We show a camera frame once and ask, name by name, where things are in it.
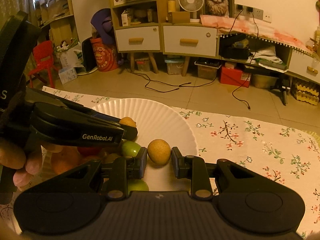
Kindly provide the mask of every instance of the ribbed black surface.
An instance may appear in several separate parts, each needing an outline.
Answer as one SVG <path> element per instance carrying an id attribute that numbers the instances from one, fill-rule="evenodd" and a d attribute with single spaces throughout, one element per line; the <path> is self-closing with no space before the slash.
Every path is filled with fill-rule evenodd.
<path id="1" fill-rule="evenodd" d="M 133 192 L 121 202 L 109 203 L 92 224 L 63 236 L 35 236 L 56 240 L 295 240 L 285 236 L 254 236 L 226 224 L 212 204 L 193 200 L 187 192 Z"/>

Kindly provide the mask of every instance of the egg carton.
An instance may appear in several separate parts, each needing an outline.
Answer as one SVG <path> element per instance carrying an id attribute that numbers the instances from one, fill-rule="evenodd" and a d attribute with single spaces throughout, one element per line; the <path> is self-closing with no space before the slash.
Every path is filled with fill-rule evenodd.
<path id="1" fill-rule="evenodd" d="M 313 96 L 312 94 L 310 94 L 306 91 L 298 90 L 296 87 L 292 88 L 291 93 L 294 96 L 294 98 L 299 101 L 307 102 L 307 103 L 312 104 L 314 106 L 316 106 L 319 103 L 318 97 Z"/>
<path id="2" fill-rule="evenodd" d="M 319 96 L 317 84 L 315 84 L 313 82 L 304 81 L 299 78 L 293 78 L 292 79 L 292 86 L 294 86 L 297 90 L 309 92 L 313 96 L 316 96 L 316 97 Z"/>

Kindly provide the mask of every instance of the tiled floor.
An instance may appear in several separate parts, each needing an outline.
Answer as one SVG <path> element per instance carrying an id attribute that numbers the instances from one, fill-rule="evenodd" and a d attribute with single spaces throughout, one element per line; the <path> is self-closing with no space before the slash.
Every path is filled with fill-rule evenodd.
<path id="1" fill-rule="evenodd" d="M 201 85 L 209 82 L 197 77 L 196 69 L 186 77 L 181 75 L 168 75 L 165 69 L 159 74 L 148 72 L 151 79 L 180 85 L 190 82 L 189 86 Z M 56 88 L 70 92 L 108 96 L 113 98 L 147 98 L 169 106 L 199 110 L 211 113 L 243 116 L 265 122 L 283 124 L 300 130 L 315 131 L 320 134 L 320 106 L 295 100 L 288 96 L 288 105 L 284 106 L 277 92 L 257 89 L 253 86 L 240 88 L 235 95 L 247 100 L 249 110 L 245 103 L 233 98 L 232 91 L 236 88 L 231 85 L 220 84 L 216 79 L 212 84 L 198 88 L 181 87 L 179 90 L 159 93 L 145 89 L 148 81 L 140 76 L 127 72 L 125 69 L 116 69 L 110 72 L 94 72 L 86 76 L 79 76 L 76 80 L 62 85 L 56 80 Z M 150 87 L 157 90 L 172 90 L 176 87 L 152 82 Z"/>

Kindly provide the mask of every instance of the red shoe box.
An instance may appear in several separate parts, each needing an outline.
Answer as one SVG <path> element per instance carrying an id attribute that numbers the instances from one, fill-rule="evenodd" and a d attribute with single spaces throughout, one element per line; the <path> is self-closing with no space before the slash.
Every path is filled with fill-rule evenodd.
<path id="1" fill-rule="evenodd" d="M 249 87 L 250 79 L 251 74 L 244 73 L 240 69 L 226 68 L 224 66 L 221 68 L 220 83 L 222 84 L 234 85 L 237 87 L 240 87 L 243 84 L 243 87 Z"/>

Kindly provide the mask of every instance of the finger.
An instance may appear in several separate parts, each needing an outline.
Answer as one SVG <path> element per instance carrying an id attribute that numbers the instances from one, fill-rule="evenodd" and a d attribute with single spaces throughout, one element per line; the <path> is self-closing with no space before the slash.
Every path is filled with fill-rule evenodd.
<path id="1" fill-rule="evenodd" d="M 25 169 L 28 173 L 36 175 L 42 166 L 42 151 L 38 148 L 34 152 L 31 152 L 27 157 Z"/>
<path id="2" fill-rule="evenodd" d="M 28 173 L 25 168 L 22 168 L 17 170 L 13 175 L 13 183 L 17 187 L 24 187 L 31 181 L 32 177 L 33 175 Z"/>
<path id="3" fill-rule="evenodd" d="M 24 151 L 17 145 L 0 138 L 0 164 L 11 169 L 21 169 L 26 162 Z"/>
<path id="4" fill-rule="evenodd" d="M 4 220 L 0 218 L 0 240 L 31 240 L 29 237 L 17 235 Z"/>
<path id="5" fill-rule="evenodd" d="M 52 144 L 48 142 L 41 142 L 41 145 L 43 146 L 44 149 L 52 153 L 59 153 L 63 149 L 62 145 Z"/>

